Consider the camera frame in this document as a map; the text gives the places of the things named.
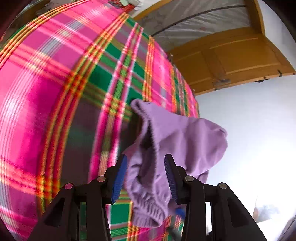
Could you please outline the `purple fleece garment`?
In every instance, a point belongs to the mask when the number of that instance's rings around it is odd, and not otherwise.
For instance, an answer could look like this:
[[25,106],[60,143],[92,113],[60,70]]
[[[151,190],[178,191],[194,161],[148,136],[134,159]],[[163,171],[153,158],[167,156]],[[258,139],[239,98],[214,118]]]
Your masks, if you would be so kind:
[[135,99],[131,107],[142,122],[135,142],[124,151],[132,223],[159,227],[176,208],[165,172],[165,155],[171,154],[187,174],[205,183],[209,170],[228,147],[227,132],[209,120],[174,114],[152,102]]

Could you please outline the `pink plaid tablecloth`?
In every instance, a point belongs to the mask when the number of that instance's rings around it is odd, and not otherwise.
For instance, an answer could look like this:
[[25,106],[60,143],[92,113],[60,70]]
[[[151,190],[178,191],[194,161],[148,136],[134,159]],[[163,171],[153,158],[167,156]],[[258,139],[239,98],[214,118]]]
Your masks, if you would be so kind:
[[113,1],[76,1],[1,48],[1,219],[26,240],[60,188],[103,174],[133,143],[134,99],[198,117],[156,40]]

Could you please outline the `black binder clip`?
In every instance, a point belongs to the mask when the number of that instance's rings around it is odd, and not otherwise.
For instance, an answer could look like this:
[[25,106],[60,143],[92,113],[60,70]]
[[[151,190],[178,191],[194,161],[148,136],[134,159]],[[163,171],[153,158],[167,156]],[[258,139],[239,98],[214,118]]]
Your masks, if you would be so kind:
[[174,62],[173,62],[173,54],[172,54],[172,53],[169,53],[169,54],[168,54],[168,60],[169,60],[169,62],[171,63],[171,65],[174,66]]

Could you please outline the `wooden door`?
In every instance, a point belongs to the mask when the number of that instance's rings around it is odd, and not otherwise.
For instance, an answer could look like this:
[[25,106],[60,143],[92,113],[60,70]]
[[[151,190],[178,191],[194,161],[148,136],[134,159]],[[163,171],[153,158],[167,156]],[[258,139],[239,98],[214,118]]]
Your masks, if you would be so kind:
[[196,95],[295,74],[283,53],[251,27],[201,37],[169,53]]

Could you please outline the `plastic-covered doorway curtain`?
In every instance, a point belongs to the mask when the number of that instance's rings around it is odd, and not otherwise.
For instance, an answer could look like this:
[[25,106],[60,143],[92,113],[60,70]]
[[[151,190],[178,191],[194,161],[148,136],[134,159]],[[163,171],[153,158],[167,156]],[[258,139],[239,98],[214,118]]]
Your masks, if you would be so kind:
[[250,27],[244,1],[171,1],[138,20],[168,52],[187,42],[226,30]]

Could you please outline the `red gift box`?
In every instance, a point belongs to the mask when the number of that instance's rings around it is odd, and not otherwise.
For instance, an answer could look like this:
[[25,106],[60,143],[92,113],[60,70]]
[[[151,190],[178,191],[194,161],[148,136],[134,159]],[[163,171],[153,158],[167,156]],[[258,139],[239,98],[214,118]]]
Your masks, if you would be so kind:
[[130,4],[128,1],[120,1],[120,0],[109,0],[107,1],[113,7],[117,9],[121,9],[122,11],[129,13],[134,10],[135,6]]

